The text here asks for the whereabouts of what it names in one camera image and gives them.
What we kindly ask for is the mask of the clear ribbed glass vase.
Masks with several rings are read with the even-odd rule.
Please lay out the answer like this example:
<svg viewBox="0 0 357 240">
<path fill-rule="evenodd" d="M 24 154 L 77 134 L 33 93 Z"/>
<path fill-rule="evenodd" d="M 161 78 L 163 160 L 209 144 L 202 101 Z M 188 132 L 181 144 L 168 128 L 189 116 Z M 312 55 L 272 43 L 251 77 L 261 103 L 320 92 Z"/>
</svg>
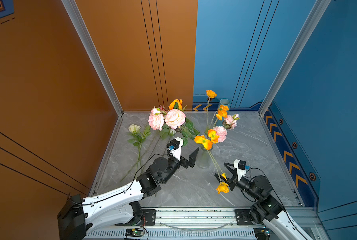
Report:
<svg viewBox="0 0 357 240">
<path fill-rule="evenodd" d="M 202 169 L 207 169 L 212 164 L 210 153 L 211 150 L 206 150 L 203 145 L 200 145 L 196 159 L 196 166 Z"/>
</svg>

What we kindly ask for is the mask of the yellow orange poppy stem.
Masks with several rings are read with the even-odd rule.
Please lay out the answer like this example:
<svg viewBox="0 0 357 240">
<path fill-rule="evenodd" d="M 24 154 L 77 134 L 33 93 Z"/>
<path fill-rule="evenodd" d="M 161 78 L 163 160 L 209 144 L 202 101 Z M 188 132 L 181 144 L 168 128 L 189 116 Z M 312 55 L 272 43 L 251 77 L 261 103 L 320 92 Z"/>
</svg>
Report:
<svg viewBox="0 0 357 240">
<path fill-rule="evenodd" d="M 218 140 L 218 136 L 216 135 L 215 131 L 213 130 L 213 128 L 216 126 L 216 121 L 217 120 L 221 120 L 223 121 L 224 118 L 227 117 L 228 111 L 229 111 L 229 107 L 221 105 L 220 108 L 217 108 L 217 110 L 215 111 L 215 113 L 213 114 L 212 118 L 209 117 L 209 103 L 211 100 L 215 99 L 217 97 L 217 94 L 212 91 L 212 90 L 207 90 L 206 91 L 206 96 L 207 96 L 207 105 L 205 108 L 205 112 L 206 112 L 206 123 L 207 126 L 205 128 L 205 135 L 198 135 L 195 137 L 194 141 L 199 144 L 199 145 L 203 145 L 205 147 L 206 150 L 211 150 L 213 147 L 213 144 L 217 144 L 217 140 Z"/>
</svg>

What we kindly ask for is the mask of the white rose flower stem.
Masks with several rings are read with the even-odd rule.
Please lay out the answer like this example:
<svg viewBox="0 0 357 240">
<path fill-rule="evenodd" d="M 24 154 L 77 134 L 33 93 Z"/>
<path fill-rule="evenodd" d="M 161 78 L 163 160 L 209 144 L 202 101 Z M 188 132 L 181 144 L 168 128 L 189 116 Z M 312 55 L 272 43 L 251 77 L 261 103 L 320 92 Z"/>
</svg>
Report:
<svg viewBox="0 0 357 240">
<path fill-rule="evenodd" d="M 128 127 L 128 131 L 129 135 L 131 136 L 128 142 L 137 148 L 137 160 L 136 163 L 128 170 L 127 174 L 129 174 L 134 168 L 141 167 L 142 146 L 143 143 L 146 141 L 147 137 L 151 134 L 149 125 L 146 125 L 144 130 L 141 131 L 141 126 L 136 124 L 130 124 Z"/>
</svg>

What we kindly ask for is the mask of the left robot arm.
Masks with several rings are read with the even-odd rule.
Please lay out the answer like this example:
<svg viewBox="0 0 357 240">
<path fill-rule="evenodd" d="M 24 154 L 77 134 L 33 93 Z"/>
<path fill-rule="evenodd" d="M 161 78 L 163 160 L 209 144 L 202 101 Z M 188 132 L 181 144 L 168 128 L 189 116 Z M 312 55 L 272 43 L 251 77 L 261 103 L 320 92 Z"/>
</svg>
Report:
<svg viewBox="0 0 357 240">
<path fill-rule="evenodd" d="M 61 240 L 82 240 L 97 229 L 111 225 L 132 225 L 140 222 L 143 210 L 139 201 L 161 190 L 180 168 L 195 166 L 198 149 L 189 158 L 156 158 L 136 180 L 107 193 L 82 198 L 70 196 L 57 215 Z"/>
</svg>

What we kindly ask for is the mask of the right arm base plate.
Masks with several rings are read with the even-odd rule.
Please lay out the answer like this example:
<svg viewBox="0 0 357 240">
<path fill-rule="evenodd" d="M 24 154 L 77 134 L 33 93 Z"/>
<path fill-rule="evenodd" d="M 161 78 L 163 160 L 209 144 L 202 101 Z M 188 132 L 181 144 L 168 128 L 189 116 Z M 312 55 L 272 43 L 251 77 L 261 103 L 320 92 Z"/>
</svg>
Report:
<svg viewBox="0 0 357 240">
<path fill-rule="evenodd" d="M 236 209 L 235 219 L 238 226 L 262 226 L 267 214 L 261 214 L 258 210 Z"/>
</svg>

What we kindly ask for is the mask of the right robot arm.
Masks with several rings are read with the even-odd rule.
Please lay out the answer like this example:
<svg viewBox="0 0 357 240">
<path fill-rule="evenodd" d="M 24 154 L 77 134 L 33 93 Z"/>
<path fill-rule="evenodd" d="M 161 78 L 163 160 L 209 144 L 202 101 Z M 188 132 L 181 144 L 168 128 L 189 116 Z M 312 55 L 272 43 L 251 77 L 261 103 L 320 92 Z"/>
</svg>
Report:
<svg viewBox="0 0 357 240">
<path fill-rule="evenodd" d="M 311 240 L 312 237 L 303 230 L 285 209 L 282 201 L 275 193 L 266 174 L 259 168 L 250 168 L 245 161 L 223 164 L 232 176 L 216 173 L 219 182 L 218 193 L 229 193 L 235 188 L 240 189 L 253 205 L 249 216 L 253 224 L 265 225 L 281 240 Z"/>
</svg>

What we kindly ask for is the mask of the pink ranunculus flower stem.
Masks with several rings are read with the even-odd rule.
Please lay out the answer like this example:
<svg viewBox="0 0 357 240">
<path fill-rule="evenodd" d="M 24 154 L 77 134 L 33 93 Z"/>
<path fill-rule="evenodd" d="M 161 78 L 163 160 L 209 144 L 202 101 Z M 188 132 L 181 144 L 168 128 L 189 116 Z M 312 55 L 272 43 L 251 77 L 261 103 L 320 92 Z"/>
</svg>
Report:
<svg viewBox="0 0 357 240">
<path fill-rule="evenodd" d="M 221 126 L 215 126 L 213 130 L 218 136 L 217 143 L 222 143 L 226 140 L 228 130 L 234 130 L 237 127 L 237 121 L 239 120 L 239 114 L 227 115 L 221 123 Z"/>
</svg>

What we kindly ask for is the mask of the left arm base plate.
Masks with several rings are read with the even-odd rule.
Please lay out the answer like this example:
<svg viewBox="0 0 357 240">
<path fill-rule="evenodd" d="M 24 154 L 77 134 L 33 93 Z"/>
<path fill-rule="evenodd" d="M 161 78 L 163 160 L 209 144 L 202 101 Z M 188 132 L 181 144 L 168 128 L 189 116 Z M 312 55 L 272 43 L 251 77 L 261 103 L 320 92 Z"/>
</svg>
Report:
<svg viewBox="0 0 357 240">
<path fill-rule="evenodd" d="M 125 224 L 115 224 L 116 226 L 154 226 L 156 220 L 156 210 L 155 209 L 143 209 L 142 215 L 134 217 L 128 223 Z"/>
</svg>

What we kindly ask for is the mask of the pink white lisianthus stem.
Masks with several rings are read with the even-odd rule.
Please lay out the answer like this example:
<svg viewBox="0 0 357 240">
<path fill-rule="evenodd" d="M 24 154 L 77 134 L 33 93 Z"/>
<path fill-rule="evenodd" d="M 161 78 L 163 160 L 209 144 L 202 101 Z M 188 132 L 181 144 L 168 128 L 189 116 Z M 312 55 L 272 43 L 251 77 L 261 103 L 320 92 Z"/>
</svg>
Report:
<svg viewBox="0 0 357 240">
<path fill-rule="evenodd" d="M 174 136 L 176 133 L 182 135 L 183 145 L 186 146 L 189 140 L 197 141 L 200 132 L 194 127 L 194 123 L 186 117 L 183 108 L 177 104 L 168 110 L 163 107 L 153 108 L 148 117 L 148 124 L 142 129 L 141 126 L 131 124 L 128 127 L 128 142 L 137 148 L 137 160 L 131 169 L 143 168 L 142 146 L 151 135 L 151 131 L 157 131 L 161 138 Z"/>
</svg>

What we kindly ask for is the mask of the orange rose flower stem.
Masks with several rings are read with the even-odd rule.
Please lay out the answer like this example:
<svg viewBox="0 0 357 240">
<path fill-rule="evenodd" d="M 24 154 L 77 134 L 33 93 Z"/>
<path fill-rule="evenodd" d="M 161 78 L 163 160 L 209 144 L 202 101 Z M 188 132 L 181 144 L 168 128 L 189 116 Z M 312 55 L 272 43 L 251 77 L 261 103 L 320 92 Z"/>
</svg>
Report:
<svg viewBox="0 0 357 240">
<path fill-rule="evenodd" d="M 181 133 L 184 139 L 194 141 L 195 137 L 199 135 L 194 123 L 185 115 L 181 99 L 176 99 L 170 103 L 164 120 L 172 136 L 175 133 Z"/>
</svg>

